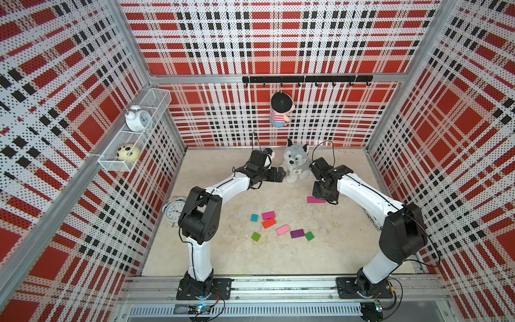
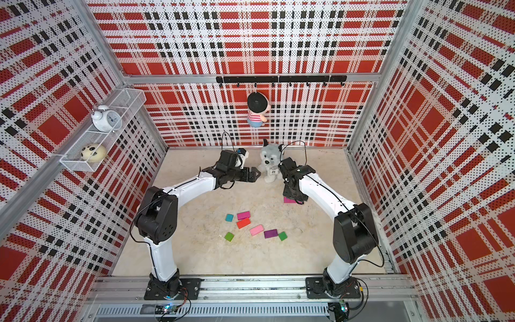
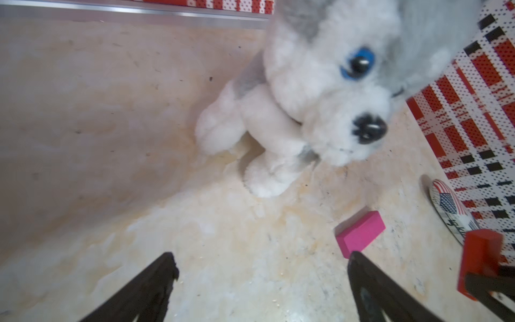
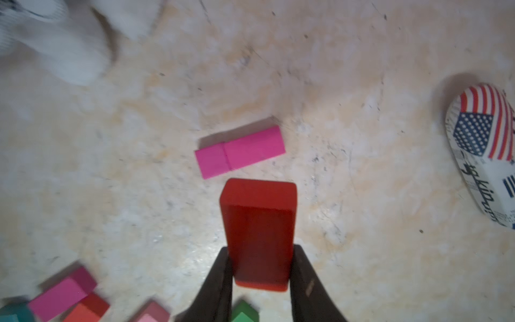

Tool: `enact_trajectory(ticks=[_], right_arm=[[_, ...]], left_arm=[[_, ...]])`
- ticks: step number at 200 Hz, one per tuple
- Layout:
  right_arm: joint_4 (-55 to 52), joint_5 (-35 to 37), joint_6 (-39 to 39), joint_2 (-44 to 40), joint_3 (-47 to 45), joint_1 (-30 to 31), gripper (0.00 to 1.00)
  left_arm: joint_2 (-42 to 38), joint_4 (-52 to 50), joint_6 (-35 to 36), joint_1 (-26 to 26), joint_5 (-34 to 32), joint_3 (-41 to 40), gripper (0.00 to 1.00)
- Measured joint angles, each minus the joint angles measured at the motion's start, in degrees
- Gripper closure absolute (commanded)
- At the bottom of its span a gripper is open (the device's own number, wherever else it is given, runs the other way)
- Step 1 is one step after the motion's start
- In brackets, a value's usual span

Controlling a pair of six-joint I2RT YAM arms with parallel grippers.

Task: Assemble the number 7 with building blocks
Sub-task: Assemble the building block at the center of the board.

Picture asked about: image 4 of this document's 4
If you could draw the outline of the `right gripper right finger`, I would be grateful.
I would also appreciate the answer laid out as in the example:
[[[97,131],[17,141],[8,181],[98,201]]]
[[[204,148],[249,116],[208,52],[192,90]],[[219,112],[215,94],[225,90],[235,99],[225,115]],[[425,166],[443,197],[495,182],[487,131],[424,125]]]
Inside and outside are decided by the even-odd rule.
[[[325,290],[303,248],[298,244],[293,248],[290,299],[294,322],[347,322]]]

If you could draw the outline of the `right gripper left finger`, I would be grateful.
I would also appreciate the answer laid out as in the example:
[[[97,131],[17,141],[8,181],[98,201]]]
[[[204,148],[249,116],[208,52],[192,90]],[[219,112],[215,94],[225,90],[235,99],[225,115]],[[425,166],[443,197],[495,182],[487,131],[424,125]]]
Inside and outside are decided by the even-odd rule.
[[[194,301],[175,321],[230,321],[232,291],[232,262],[228,247],[222,247]]]

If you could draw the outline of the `green cube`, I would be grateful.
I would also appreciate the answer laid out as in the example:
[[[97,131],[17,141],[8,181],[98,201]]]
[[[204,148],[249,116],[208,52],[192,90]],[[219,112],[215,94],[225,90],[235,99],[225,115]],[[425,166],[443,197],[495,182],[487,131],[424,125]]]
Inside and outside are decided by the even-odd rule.
[[[259,322],[258,311],[249,303],[241,300],[232,310],[231,322]]]

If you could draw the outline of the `red rectangular block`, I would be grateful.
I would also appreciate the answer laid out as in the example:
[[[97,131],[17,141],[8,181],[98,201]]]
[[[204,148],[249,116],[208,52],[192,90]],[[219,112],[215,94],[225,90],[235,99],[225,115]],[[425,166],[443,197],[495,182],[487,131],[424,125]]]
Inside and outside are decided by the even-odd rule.
[[[236,285],[286,291],[298,205],[296,185],[231,178],[219,204]]]

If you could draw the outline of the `small magenta cube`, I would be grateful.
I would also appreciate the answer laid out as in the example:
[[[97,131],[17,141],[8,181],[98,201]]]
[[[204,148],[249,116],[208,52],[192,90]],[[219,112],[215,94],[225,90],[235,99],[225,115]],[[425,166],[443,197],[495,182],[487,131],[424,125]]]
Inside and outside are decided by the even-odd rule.
[[[224,143],[202,148],[194,153],[202,178],[205,180],[229,173],[232,170]]]

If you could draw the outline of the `magenta rectangular block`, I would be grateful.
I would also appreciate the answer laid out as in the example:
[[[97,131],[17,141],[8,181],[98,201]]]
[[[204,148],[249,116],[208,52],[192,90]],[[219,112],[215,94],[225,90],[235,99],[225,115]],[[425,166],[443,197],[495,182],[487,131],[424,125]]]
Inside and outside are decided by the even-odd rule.
[[[227,142],[224,149],[231,170],[242,169],[286,153],[279,126]]]

